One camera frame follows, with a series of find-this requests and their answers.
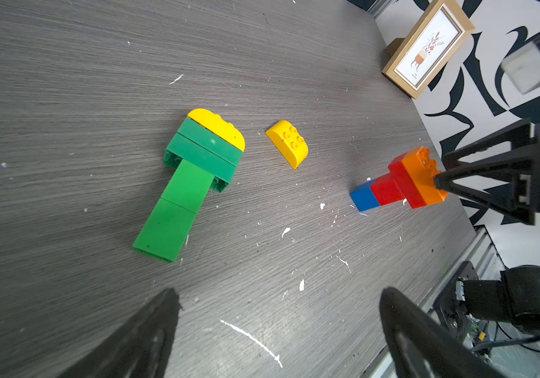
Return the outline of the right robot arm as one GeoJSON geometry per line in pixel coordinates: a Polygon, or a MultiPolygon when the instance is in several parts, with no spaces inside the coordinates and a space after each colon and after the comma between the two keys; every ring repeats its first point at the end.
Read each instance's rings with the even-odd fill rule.
{"type": "MultiPolygon", "coordinates": [[[[517,121],[468,146],[445,154],[438,189],[534,225],[540,213],[540,124],[517,121]]],[[[540,267],[502,271],[499,280],[465,274],[465,262],[434,302],[439,321],[460,337],[468,317],[512,324],[540,337],[540,267]]]]}

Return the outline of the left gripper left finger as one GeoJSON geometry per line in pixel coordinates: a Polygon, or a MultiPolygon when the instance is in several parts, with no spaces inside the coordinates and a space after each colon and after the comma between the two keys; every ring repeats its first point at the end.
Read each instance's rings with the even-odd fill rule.
{"type": "Polygon", "coordinates": [[[164,289],[62,377],[163,377],[179,320],[180,297],[164,289]]]}

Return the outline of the dark green long lego brick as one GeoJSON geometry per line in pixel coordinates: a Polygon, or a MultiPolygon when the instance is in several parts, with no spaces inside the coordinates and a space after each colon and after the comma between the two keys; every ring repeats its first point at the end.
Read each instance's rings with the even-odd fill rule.
{"type": "Polygon", "coordinates": [[[190,118],[186,118],[183,121],[177,133],[205,148],[207,151],[216,154],[231,165],[238,166],[243,157],[243,152],[236,146],[231,145],[228,141],[190,118]]]}

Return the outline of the dark green upturned lego brick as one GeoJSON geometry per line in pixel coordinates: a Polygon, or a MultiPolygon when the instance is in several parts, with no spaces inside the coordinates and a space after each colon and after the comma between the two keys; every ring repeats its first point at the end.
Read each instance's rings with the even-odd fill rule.
{"type": "Polygon", "coordinates": [[[164,153],[164,163],[177,169],[182,160],[192,163],[213,175],[211,189],[222,192],[231,182],[237,170],[235,165],[222,157],[189,140],[175,134],[164,153]]]}

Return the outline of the light green square lego brick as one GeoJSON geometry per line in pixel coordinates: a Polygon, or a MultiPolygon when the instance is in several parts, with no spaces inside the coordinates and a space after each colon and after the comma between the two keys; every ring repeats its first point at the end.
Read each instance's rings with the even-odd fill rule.
{"type": "Polygon", "coordinates": [[[133,243],[135,250],[163,261],[177,260],[196,214],[160,198],[133,243]]]}

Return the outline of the wooden picture frame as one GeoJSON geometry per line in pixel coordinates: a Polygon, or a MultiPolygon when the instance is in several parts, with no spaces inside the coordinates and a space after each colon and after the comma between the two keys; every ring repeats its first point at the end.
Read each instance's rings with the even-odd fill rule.
{"type": "Polygon", "coordinates": [[[391,55],[382,74],[416,99],[473,30],[456,1],[433,1],[391,55]]]}

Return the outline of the red square lego brick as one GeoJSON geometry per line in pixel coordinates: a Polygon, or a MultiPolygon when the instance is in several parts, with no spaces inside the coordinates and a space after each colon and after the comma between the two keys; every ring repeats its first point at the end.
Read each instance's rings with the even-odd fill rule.
{"type": "Polygon", "coordinates": [[[370,189],[380,206],[405,200],[405,195],[391,173],[376,178],[370,185],[370,189]]]}

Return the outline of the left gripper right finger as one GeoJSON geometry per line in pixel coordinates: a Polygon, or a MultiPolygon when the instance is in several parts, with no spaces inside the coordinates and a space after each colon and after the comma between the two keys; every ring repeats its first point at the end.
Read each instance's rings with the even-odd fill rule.
{"type": "Polygon", "coordinates": [[[501,377],[396,288],[380,296],[380,318],[398,377],[501,377]]]}

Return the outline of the orange long lego brick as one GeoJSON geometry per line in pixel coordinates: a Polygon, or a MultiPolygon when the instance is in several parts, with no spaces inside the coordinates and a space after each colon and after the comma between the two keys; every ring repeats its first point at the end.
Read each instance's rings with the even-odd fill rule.
{"type": "Polygon", "coordinates": [[[434,179],[440,171],[428,148],[421,146],[410,151],[402,159],[402,165],[427,206],[445,201],[448,193],[435,186],[434,179]]]}

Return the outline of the yellow curved lego brick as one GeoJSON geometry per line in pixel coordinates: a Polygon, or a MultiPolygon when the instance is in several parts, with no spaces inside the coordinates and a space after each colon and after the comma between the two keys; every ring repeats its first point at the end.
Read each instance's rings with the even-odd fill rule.
{"type": "Polygon", "coordinates": [[[233,124],[225,121],[219,114],[199,108],[191,110],[187,117],[222,138],[224,141],[230,143],[230,145],[238,150],[242,152],[245,151],[246,141],[243,134],[233,124]]]}
{"type": "Polygon", "coordinates": [[[309,154],[309,147],[289,121],[279,121],[266,131],[266,135],[285,157],[291,168],[298,168],[309,154]]]}

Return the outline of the blue square lego brick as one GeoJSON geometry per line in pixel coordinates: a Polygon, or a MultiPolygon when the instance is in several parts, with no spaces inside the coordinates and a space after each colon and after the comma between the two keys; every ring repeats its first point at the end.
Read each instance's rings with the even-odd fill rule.
{"type": "Polygon", "coordinates": [[[375,194],[372,191],[373,180],[367,181],[364,184],[356,187],[351,193],[350,198],[353,204],[358,209],[359,213],[364,213],[370,209],[381,207],[375,194]]]}

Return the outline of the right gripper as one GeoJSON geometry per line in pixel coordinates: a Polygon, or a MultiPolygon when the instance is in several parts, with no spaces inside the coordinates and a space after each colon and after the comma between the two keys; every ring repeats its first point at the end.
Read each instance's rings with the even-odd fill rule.
{"type": "Polygon", "coordinates": [[[540,124],[531,125],[528,119],[515,121],[476,142],[444,154],[442,162],[447,170],[455,169],[467,164],[463,158],[473,155],[479,158],[473,164],[505,164],[521,174],[506,184],[504,192],[483,192],[457,184],[453,175],[447,172],[435,177],[435,186],[511,220],[534,225],[536,214],[540,213],[540,124]]]}

